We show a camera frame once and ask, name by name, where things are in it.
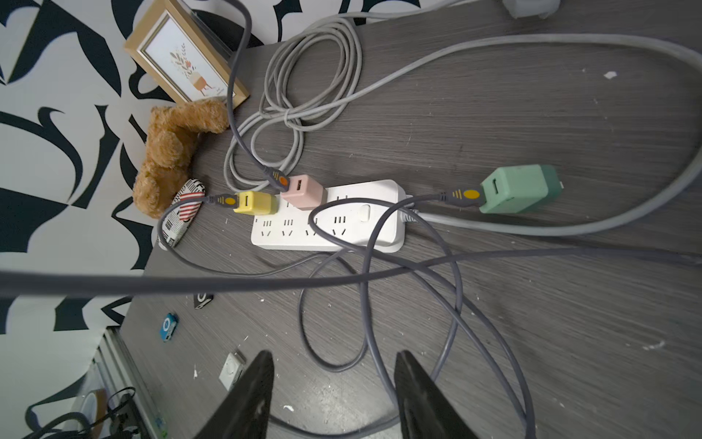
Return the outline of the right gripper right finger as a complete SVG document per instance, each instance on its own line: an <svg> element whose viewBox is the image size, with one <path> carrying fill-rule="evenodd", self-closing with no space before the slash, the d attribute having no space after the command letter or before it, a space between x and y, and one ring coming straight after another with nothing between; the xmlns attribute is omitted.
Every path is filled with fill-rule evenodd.
<svg viewBox="0 0 702 439"><path fill-rule="evenodd" d="M396 356L394 380L403 438L477 439L408 350Z"/></svg>

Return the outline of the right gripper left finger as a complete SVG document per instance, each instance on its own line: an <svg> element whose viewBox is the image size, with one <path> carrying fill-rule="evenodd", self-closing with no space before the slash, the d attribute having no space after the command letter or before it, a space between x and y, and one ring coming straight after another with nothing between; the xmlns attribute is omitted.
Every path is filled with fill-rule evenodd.
<svg viewBox="0 0 702 439"><path fill-rule="evenodd" d="M272 353L262 350L195 438L265 438L273 383Z"/></svg>

